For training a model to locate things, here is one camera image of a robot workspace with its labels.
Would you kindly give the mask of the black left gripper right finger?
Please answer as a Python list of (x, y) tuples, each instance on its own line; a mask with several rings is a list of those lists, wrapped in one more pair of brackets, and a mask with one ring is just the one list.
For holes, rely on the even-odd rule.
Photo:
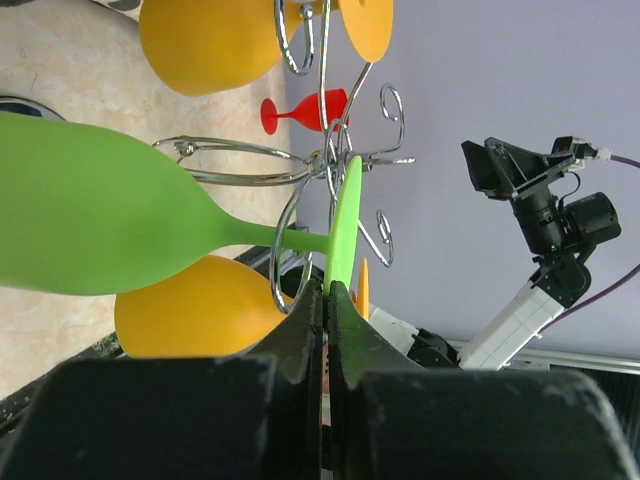
[(337, 479), (635, 479), (598, 385), (573, 371), (426, 369), (326, 296)]

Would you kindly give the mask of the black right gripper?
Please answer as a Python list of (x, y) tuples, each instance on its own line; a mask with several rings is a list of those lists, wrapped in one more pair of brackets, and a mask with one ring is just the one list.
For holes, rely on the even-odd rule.
[(568, 172), (570, 153), (543, 155), (490, 137), (461, 148), (474, 189), (490, 199), (524, 200)]

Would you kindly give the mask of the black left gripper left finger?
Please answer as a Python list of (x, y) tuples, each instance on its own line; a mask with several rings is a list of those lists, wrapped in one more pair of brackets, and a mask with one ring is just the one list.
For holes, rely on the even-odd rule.
[(250, 352), (66, 362), (1, 459), (5, 479), (317, 479), (321, 286)]

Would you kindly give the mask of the orange plastic wine glass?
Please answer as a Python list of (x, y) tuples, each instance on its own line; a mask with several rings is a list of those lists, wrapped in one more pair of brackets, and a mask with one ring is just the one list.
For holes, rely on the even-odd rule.
[(363, 60), (385, 55), (391, 1), (146, 1), (139, 36), (159, 79), (197, 97), (247, 85), (279, 61), (305, 75), (315, 55), (313, 18), (333, 10)]
[(132, 358), (236, 354), (285, 317), (264, 276), (214, 255), (159, 283), (118, 294), (114, 309), (116, 337)]

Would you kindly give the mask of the red plastic wine glass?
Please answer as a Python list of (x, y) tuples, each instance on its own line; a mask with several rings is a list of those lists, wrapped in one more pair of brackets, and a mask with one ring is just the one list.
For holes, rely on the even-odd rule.
[[(326, 91), (327, 122), (341, 118), (347, 106), (348, 95), (344, 89), (331, 89)], [(260, 109), (260, 120), (264, 131), (273, 135), (278, 128), (281, 119), (293, 119), (308, 130), (321, 132), (321, 113), (319, 95), (313, 93), (304, 98), (292, 111), (277, 111), (275, 103), (266, 98)]]

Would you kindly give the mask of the green plastic wine glass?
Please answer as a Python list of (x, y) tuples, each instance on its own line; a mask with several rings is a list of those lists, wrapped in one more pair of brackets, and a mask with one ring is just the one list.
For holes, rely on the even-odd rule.
[(107, 128), (1, 116), (1, 283), (98, 296), (153, 285), (226, 246), (319, 252), (334, 280), (354, 265), (362, 161), (326, 235), (240, 220), (173, 159)]

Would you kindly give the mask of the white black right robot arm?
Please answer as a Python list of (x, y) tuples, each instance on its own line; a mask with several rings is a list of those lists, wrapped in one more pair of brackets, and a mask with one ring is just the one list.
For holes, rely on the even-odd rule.
[(568, 203), (551, 183), (613, 155), (576, 137), (559, 137), (548, 154), (496, 138), (466, 141), (462, 150), (475, 190), (510, 203), (537, 270), (516, 296), (470, 342), (456, 349), (441, 336), (373, 308), (370, 323), (396, 350), (424, 368), (498, 371), (589, 290), (587, 259), (618, 237), (617, 212), (602, 192)]

